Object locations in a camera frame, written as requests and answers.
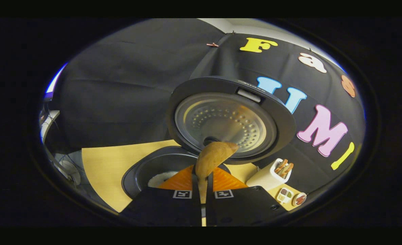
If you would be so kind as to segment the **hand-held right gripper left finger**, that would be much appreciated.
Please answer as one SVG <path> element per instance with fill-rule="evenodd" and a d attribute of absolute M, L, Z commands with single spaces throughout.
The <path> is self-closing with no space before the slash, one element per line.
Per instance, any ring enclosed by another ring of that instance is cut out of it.
<path fill-rule="evenodd" d="M 201 226 L 201 202 L 191 165 L 167 180 L 164 188 L 142 190 L 121 216 L 145 226 Z"/>

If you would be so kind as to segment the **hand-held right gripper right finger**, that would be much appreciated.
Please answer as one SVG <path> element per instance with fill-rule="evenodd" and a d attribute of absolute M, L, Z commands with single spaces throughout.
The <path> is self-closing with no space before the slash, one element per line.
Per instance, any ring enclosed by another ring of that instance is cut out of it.
<path fill-rule="evenodd" d="M 284 222 L 287 210 L 261 186 L 213 191 L 208 177 L 207 226 L 265 226 Z"/>

